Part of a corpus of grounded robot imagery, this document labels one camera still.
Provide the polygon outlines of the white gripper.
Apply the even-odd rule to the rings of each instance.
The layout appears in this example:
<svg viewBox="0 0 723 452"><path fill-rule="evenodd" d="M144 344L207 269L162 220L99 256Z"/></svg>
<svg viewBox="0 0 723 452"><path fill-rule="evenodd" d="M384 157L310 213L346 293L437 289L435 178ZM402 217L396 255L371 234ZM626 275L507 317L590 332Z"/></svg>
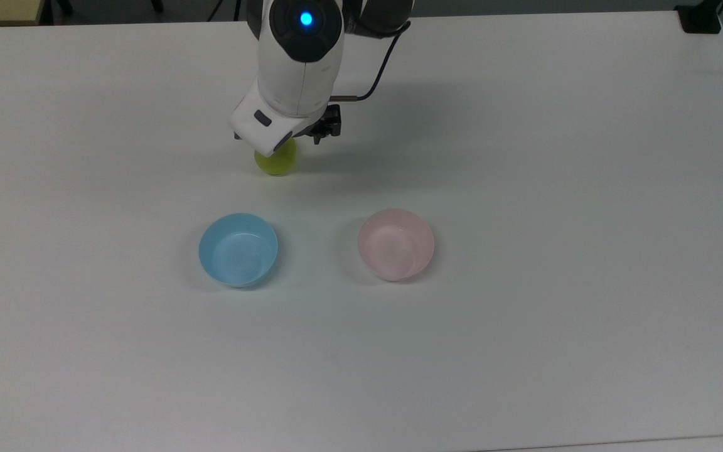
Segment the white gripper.
<svg viewBox="0 0 723 452"><path fill-rule="evenodd" d="M318 122L323 114L323 102L306 103L273 94L255 80L230 115L230 126L239 139L246 141L258 153L271 156L291 138L301 136L307 129L314 145L327 136L341 134L341 106L329 105L325 122Z"/></svg>

